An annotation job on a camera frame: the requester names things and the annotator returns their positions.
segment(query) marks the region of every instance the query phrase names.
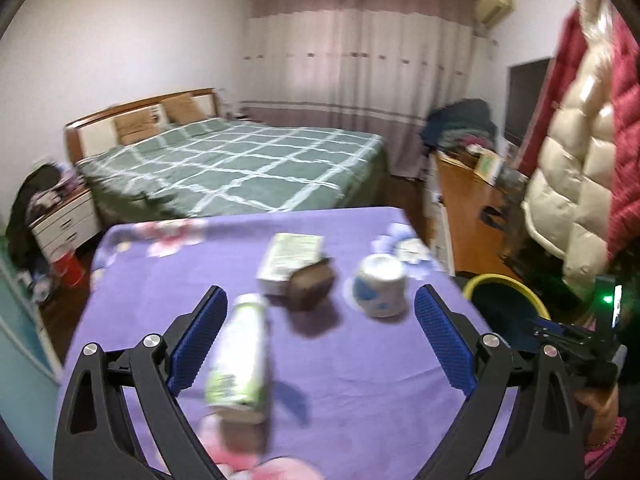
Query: white cup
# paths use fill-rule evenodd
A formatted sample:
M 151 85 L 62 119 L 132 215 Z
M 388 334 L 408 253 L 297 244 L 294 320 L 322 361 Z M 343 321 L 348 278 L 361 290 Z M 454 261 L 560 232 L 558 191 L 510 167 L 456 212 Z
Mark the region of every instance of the white cup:
M 400 260 L 391 254 L 371 254 L 358 266 L 353 299 L 368 316 L 396 316 L 407 309 L 405 286 L 406 274 Z

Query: bed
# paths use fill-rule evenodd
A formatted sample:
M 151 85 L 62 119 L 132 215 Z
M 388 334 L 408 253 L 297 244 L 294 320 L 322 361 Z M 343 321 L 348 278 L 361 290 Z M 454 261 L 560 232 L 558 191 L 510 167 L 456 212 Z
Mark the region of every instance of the bed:
M 211 88 L 190 91 L 208 118 L 175 126 L 161 101 L 179 93 L 111 107 L 65 127 L 69 159 L 108 218 L 139 222 L 375 204 L 386 166 L 381 137 L 225 121 Z M 120 145 L 114 119 L 145 109 L 160 133 Z

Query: metal screw cap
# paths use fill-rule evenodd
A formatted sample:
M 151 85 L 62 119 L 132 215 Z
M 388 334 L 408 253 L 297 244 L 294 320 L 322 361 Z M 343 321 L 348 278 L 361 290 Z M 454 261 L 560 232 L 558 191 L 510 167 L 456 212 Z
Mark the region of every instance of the metal screw cap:
M 545 347 L 543 348 L 543 351 L 549 357 L 556 357 L 558 355 L 558 350 L 556 349 L 555 346 L 545 345 Z
M 149 334 L 145 337 L 145 340 L 142 342 L 142 344 L 147 348 L 153 348 L 154 346 L 158 346 L 159 342 L 160 336 L 158 334 Z
M 84 355 L 93 355 L 98 351 L 98 345 L 96 343 L 89 343 L 82 349 Z
M 494 334 L 486 334 L 482 338 L 482 342 L 490 348 L 496 348 L 500 344 L 500 338 Z

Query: brown pouch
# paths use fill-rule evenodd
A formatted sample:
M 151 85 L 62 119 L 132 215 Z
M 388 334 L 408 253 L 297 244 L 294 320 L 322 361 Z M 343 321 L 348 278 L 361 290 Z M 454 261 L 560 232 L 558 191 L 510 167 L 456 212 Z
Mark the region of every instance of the brown pouch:
M 335 273 L 329 263 L 329 258 L 323 258 L 291 275 L 286 291 L 289 310 L 312 310 L 327 297 L 335 281 Z

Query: wooden floor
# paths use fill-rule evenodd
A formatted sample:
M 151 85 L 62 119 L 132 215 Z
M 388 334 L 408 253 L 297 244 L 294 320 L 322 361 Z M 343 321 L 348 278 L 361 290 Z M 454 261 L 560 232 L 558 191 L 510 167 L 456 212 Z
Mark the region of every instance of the wooden floor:
M 420 181 L 388 177 L 382 188 L 382 202 L 403 209 L 416 233 L 423 241 L 428 242 L 428 222 L 423 215 L 422 207 L 423 187 L 424 184 Z M 53 348 L 63 363 L 89 298 L 89 269 L 98 242 L 99 237 L 94 238 L 82 247 L 78 254 L 80 263 L 86 269 L 82 282 L 73 289 L 60 288 L 52 299 L 41 307 L 42 318 Z

